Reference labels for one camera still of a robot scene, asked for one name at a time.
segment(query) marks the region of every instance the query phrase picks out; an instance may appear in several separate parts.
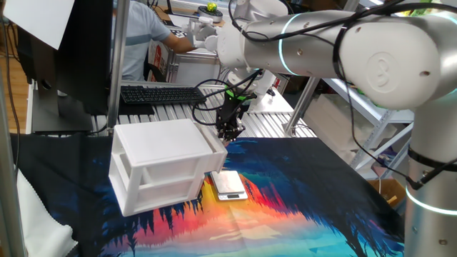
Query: white shirt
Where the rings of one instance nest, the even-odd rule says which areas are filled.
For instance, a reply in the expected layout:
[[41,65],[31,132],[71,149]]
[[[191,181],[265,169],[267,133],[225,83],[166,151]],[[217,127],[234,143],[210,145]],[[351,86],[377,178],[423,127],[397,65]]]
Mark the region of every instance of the white shirt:
[[130,1],[122,79],[144,81],[144,59],[149,42],[163,41],[170,33],[148,6]]

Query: digital scale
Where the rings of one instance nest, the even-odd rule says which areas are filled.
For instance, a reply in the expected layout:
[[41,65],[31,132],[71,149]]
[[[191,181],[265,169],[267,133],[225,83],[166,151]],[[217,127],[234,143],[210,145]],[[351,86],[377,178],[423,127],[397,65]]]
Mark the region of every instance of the digital scale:
[[244,189],[238,171],[212,171],[211,178],[221,201],[246,200],[248,194]]

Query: yellow ball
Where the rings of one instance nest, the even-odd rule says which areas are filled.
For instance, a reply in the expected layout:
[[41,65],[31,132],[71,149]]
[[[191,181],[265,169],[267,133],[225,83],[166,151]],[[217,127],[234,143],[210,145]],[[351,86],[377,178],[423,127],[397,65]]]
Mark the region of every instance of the yellow ball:
[[208,8],[208,11],[215,11],[217,10],[217,4],[216,3],[208,3],[206,5],[206,7]]

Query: person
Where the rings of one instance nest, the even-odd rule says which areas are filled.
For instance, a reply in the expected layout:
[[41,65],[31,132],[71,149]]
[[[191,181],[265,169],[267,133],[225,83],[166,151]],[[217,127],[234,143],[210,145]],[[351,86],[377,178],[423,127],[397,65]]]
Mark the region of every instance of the person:
[[186,53],[195,48],[187,38],[176,37],[147,5],[130,1],[124,49],[122,79],[144,81],[144,59],[150,40],[160,41],[175,53]]

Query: desk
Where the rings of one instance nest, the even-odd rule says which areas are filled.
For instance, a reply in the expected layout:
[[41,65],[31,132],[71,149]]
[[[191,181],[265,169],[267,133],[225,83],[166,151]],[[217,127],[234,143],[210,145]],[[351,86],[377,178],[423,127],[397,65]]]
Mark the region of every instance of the desk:
[[[131,86],[176,86],[176,84],[158,84],[149,82],[137,82],[137,81],[122,81],[122,85]],[[209,94],[217,89],[223,89],[223,86],[201,86],[200,89],[204,94]],[[33,106],[33,90],[34,86],[29,87],[29,98],[27,104],[27,122],[26,122],[26,133],[31,133],[32,123],[32,106]],[[281,103],[284,99],[281,94],[276,92],[274,99],[278,99]],[[214,97],[209,98],[202,108],[213,108],[221,105],[224,102],[224,95],[218,94]],[[192,119],[191,106],[188,104],[167,104],[154,106],[155,115],[120,115],[118,117],[118,124],[134,124],[142,122],[154,122],[154,121],[168,121],[174,119]],[[216,118],[215,111],[199,111],[196,110],[196,116],[198,119],[205,121],[206,123],[213,123]],[[243,125],[246,130],[239,136],[243,137],[266,137],[266,138],[283,138],[287,137],[284,135],[282,124],[287,123],[291,118],[290,112],[271,112],[269,114],[250,114],[247,113],[243,116]],[[92,122],[94,125],[93,131],[98,131],[106,124],[106,116],[93,116]],[[298,137],[316,137],[314,132],[305,127],[305,123],[300,120],[300,126],[297,126]],[[107,132],[103,131],[99,133],[99,136],[106,136]]]
[[19,168],[73,228],[69,256],[403,255],[401,218],[318,138],[246,138],[227,150],[248,200],[219,202],[206,179],[196,200],[130,217],[108,180],[109,137],[22,136]]

